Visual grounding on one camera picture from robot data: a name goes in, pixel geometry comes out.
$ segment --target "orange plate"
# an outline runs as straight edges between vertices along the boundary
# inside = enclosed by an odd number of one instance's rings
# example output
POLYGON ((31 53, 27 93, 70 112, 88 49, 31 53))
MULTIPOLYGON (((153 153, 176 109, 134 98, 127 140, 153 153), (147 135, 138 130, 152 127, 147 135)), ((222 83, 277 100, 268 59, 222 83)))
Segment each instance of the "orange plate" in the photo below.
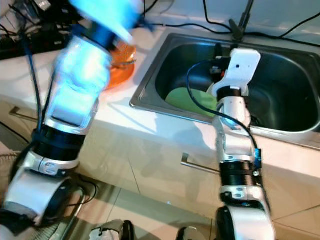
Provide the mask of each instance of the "orange plate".
MULTIPOLYGON (((119 42, 117 49, 111 52, 112 63, 125 63, 134 60, 136 54, 136 47, 128 45, 122 41, 119 42)), ((127 81, 134 73, 135 64, 123 64, 118 67, 110 68, 110 83, 106 89, 111 89, 119 86, 127 81)))
POLYGON ((135 65, 129 64, 121 68, 111 68, 110 69, 110 83, 106 89, 112 89, 119 86, 123 82, 127 81, 131 75, 134 73, 135 65))

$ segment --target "wire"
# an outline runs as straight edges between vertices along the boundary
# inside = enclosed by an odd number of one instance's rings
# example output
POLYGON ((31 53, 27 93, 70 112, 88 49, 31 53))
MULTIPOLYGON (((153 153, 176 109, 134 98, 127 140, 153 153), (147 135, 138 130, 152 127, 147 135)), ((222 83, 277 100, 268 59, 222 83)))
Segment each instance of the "wire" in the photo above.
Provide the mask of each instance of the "wire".
POLYGON ((294 39, 290 39, 290 38, 286 38, 286 37, 272 36, 272 35, 268 35, 268 34, 261 33, 261 32, 245 32, 244 35, 245 36, 263 37, 263 38, 268 38, 268 39, 273 39, 273 40, 284 40, 284 41, 293 42, 293 43, 297 43, 297 44, 308 45, 308 46, 312 46, 312 47, 320 47, 320 44, 315 44, 315 43, 306 42, 306 41, 294 40, 294 39))
POLYGON ((204 15, 205 15, 205 20, 208 24, 213 24, 213 25, 218 25, 218 26, 222 26, 226 29, 228 29, 230 31, 230 33, 232 32, 231 27, 223 24, 223 23, 219 23, 219 22, 214 22, 214 21, 210 21, 208 18, 208 10, 207 10, 207 3, 206 0, 203 0, 203 7, 204 7, 204 15))
POLYGON ((158 2, 159 0, 154 0, 154 2, 150 5, 150 7, 148 7, 145 11, 144 11, 144 14, 146 14, 147 12, 149 12, 151 9, 154 8, 154 6, 156 5, 156 3, 158 2))
POLYGON ((78 176, 79 176, 79 179, 80 179, 82 182, 93 185, 93 187, 94 187, 94 193, 93 193, 93 195, 92 195, 88 200, 84 201, 83 203, 69 204, 68 207, 74 207, 74 206, 79 206, 79 205, 88 204, 88 203, 90 203, 93 199, 95 199, 95 197, 96 197, 96 195, 97 195, 97 193, 98 193, 98 186, 97 186, 94 182, 92 182, 92 181, 87 181, 87 180, 83 179, 83 177, 82 177, 81 175, 78 175, 78 176))
POLYGON ((11 127, 9 127, 8 125, 4 124, 3 122, 0 121, 0 125, 2 125, 3 127, 5 127, 6 129, 8 129, 10 132, 14 133, 15 135, 17 135, 18 137, 20 137, 21 139, 23 139, 27 144, 29 143, 29 141, 22 136, 20 133, 16 132, 15 130, 13 130, 11 127))
POLYGON ((294 27, 292 27, 290 30, 288 30, 286 33, 280 35, 279 38, 283 38, 283 37, 287 36, 288 34, 290 34, 290 33, 291 33, 293 30, 295 30, 296 28, 300 27, 301 25, 303 25, 303 24, 305 24, 305 23, 307 23, 307 22, 309 22, 309 21, 311 21, 311 20, 313 20, 313 19, 316 19, 316 18, 319 17, 319 16, 320 16, 320 12, 319 12, 318 14, 316 14, 316 15, 314 15, 314 16, 312 16, 312 17, 309 17, 308 19, 306 19, 306 20, 298 23, 297 25, 295 25, 294 27))
POLYGON ((191 72, 194 68, 198 67, 199 65, 208 64, 208 63, 217 63, 217 61, 216 61, 216 60, 213 60, 213 59, 211 59, 211 60, 204 60, 204 61, 200 61, 200 62, 194 64, 192 67, 189 68, 189 70, 188 70, 188 72, 187 72, 187 74, 186 74, 186 88, 187 88, 187 91, 188 91, 188 93, 189 93, 189 95, 190 95, 190 98, 191 98, 192 101, 195 103, 195 105, 197 105, 200 109, 202 109, 202 110, 204 110, 204 111, 206 111, 206 112, 208 112, 208 113, 217 115, 217 116, 219 116, 219 117, 223 117, 223 118, 225 118, 225 119, 229 119, 229 120, 233 121, 235 124, 241 126, 241 127, 243 128, 243 130, 245 130, 246 133, 250 136, 250 138, 251 138, 251 140, 252 140, 252 143, 253 143, 253 145, 254 145, 254 148, 255 148, 255 149, 258 149, 258 144, 257 144, 254 136, 251 134, 249 128, 247 128, 242 122, 238 121, 237 119, 235 119, 235 118, 233 118, 233 117, 231 117, 231 116, 229 116, 229 115, 226 115, 226 114, 221 113, 221 112, 219 112, 219 111, 211 110, 211 109, 209 109, 209 108, 201 105, 201 104, 197 101, 197 99, 195 98, 195 96, 193 95, 193 93, 192 93, 192 91, 191 91, 191 88, 190 88, 190 80, 189 80, 190 72, 191 72))
POLYGON ((159 12, 159 14, 162 15, 162 14, 168 12, 168 11, 172 8, 172 6, 175 4, 175 1, 176 1, 176 0, 171 0, 170 5, 169 5, 165 10, 159 12))
POLYGON ((214 31, 210 28, 207 28, 205 26, 202 26, 202 25, 199 25, 199 24, 196 24, 196 23, 185 23, 185 24, 180 24, 180 25, 171 25, 171 24, 164 24, 164 23, 153 23, 151 25, 154 25, 154 26, 162 26, 162 27, 172 27, 172 28, 180 28, 180 27, 185 27, 185 26, 196 26, 196 27, 199 27, 199 28, 203 28, 211 33, 214 33, 214 34, 220 34, 220 35, 226 35, 226 34, 231 34, 231 32, 227 32, 227 31, 214 31))
POLYGON ((0 30, 3 30, 4 32, 6 32, 8 36, 17 35, 15 32, 9 31, 8 29, 6 29, 5 26, 3 26, 2 24, 0 24, 0 27, 1 27, 0 30))
POLYGON ((24 33, 21 34, 21 37, 22 37, 21 43, 22 43, 25 55, 27 56, 27 59, 28 59, 28 62, 29 62, 30 71, 31 71, 31 75, 32 75, 32 81, 33 81, 33 85, 34 85, 34 91, 35 91, 37 117, 38 117, 36 131, 38 133, 40 133, 41 127, 42 127, 42 123, 43 123, 43 118, 42 118, 42 107, 41 107, 42 105, 41 105, 41 98, 40 98, 38 80, 37 80, 37 76, 36 76, 36 71, 35 71, 35 67, 34 67, 34 61, 33 61, 33 58, 32 58, 32 53, 31 53, 31 51, 29 49, 29 46, 27 44, 27 40, 26 40, 26 37, 25 37, 24 33))
POLYGON ((9 4, 9 8, 11 8, 12 10, 14 10, 16 13, 18 13, 21 17, 24 18, 24 20, 30 22, 33 25, 36 25, 30 18, 28 18, 27 16, 25 16, 18 8, 16 8, 15 6, 12 6, 9 4))
POLYGON ((143 0, 143 17, 146 17, 146 0, 143 0))

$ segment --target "faucet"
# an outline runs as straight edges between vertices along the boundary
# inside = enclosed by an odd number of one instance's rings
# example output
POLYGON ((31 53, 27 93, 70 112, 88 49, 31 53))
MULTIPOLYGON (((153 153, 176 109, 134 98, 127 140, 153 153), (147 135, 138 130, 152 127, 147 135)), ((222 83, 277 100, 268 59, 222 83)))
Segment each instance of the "faucet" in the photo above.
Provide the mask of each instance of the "faucet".
POLYGON ((241 16, 241 20, 239 22, 239 26, 235 23, 235 21, 233 19, 229 20, 229 24, 232 30, 232 35, 234 40, 236 40, 237 42, 241 42, 242 39, 244 38, 244 34, 250 19, 250 12, 251 12, 251 8, 254 4, 254 0, 248 0, 248 3, 246 5, 245 11, 241 16))

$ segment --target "robotic arm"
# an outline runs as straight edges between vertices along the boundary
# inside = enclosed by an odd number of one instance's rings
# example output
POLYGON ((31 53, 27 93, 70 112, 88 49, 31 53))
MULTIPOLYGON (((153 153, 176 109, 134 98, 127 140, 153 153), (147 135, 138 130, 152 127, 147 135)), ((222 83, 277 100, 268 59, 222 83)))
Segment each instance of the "robotic arm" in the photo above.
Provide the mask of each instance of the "robotic arm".
MULTIPOLYGON (((234 49, 224 78, 212 88, 217 111, 247 128, 251 116, 243 96, 249 95, 261 55, 252 49, 234 49)), ((263 188, 261 151, 243 127, 223 117, 217 121, 216 147, 220 162, 224 207, 216 215, 217 240, 275 240, 267 194, 263 188)))
POLYGON ((57 62, 57 85, 41 132, 12 180, 0 209, 0 239, 28 239, 33 228, 63 217, 74 191, 70 174, 109 83, 109 51, 117 38, 130 43, 141 0, 71 0, 92 21, 85 36, 74 36, 57 62))

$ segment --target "wall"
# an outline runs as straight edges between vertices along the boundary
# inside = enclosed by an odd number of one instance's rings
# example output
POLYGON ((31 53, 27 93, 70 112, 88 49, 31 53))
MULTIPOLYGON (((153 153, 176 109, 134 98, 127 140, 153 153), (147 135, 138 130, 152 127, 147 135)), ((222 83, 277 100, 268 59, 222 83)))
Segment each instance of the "wall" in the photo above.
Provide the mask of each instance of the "wall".
MULTIPOLYGON (((149 15, 157 15, 157 13, 165 10, 172 1, 173 0, 159 0, 155 7, 149 12, 149 15)), ((146 6, 150 6, 153 2, 154 0, 146 0, 146 6)), ((209 19, 211 21, 228 24, 230 18, 234 19, 236 23, 239 22, 248 1, 206 0, 206 2, 209 19)), ((319 12, 320 0, 255 0, 247 30, 263 30, 264 33, 281 34, 297 23, 319 12)), ((205 23, 203 0, 174 0, 174 4, 170 10, 162 14, 163 17, 168 17, 169 15, 179 16, 180 22, 183 19, 184 22, 188 23, 205 23)), ((320 17, 299 27, 290 37, 297 40, 312 40, 319 43, 320 17)))

